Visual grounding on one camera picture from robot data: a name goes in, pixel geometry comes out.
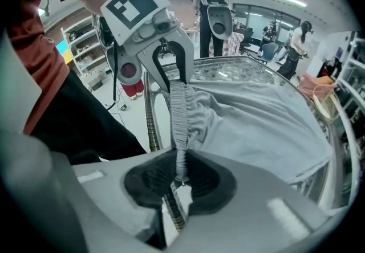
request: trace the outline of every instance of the window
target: window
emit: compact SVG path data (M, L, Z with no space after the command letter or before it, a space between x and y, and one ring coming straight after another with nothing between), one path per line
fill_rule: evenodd
M249 6L235 4L233 5L233 10L236 11L236 20L239 21L240 24L246 25Z
M289 31L293 31L300 24L298 18L273 9L242 4L234 4L233 9L236 11L236 19L247 27L251 27L252 37L260 41L264 27L269 26L270 22L275 19L275 13L277 42L285 42Z
M262 7L251 6L249 11L249 21L247 27L251 27L253 38L262 39L263 29L270 25L274 19L274 11Z

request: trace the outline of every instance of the pink cloth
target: pink cloth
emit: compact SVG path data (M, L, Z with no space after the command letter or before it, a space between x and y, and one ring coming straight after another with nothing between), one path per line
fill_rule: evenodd
M313 91L314 94L318 97L318 99L324 98L329 92L331 92L336 85L329 84L329 85L319 85L315 82L314 77L311 77L307 73L305 73L299 82L299 91L303 95L306 95L310 99L313 100Z
M223 56L234 56L239 54L240 44L244 35L233 32L232 35L223 42ZM214 56L213 38L210 39L209 56Z

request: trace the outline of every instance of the white sticker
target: white sticker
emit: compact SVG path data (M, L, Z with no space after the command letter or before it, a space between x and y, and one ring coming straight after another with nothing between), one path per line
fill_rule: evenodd
M98 178L102 178L102 177L104 177L104 174L101 171L97 170L93 173L79 176L78 180L79 180L80 183L85 183L85 182L95 180L95 179L98 179Z
M168 5L168 0L108 0L101 11L121 46L143 23Z
M292 239L298 242L310 235L310 230L281 198L269 200L267 206L273 214L273 217Z

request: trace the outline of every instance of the black pants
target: black pants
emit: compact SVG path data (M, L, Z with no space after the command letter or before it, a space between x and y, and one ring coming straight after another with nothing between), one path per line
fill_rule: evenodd
M100 162L98 156L116 160L145 153L72 70L31 135L65 154L71 165Z
M294 76L297 69L300 54L295 49L289 47L289 53L285 63L278 69L278 73L289 80Z
M210 39L213 36L213 47L214 47L214 56L222 56L223 54L223 40L217 38L212 34L212 30L209 26L208 16L202 16L200 20L200 57L208 58L209 57L209 43Z
M260 44L260 48L258 49L258 51L262 51L262 47L268 43L270 43L271 41L268 40L264 40L264 38L261 40L261 44Z

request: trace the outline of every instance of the red object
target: red object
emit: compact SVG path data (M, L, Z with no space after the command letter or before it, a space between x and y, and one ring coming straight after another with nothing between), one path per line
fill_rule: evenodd
M134 85L124 85L122 83L120 83L120 84L121 84L121 87L123 88L125 94L127 94L128 97L133 97L137 93L142 93L144 90L144 85L143 85L142 80L139 80Z
M44 37L39 5L40 0L25 3L21 14L6 26L17 55L42 89L24 128L25 134L30 134L34 129L70 71L54 41Z
M313 100L313 95L322 99L336 87L335 84L318 84L318 82L318 78L305 73L300 79L298 89L300 93Z

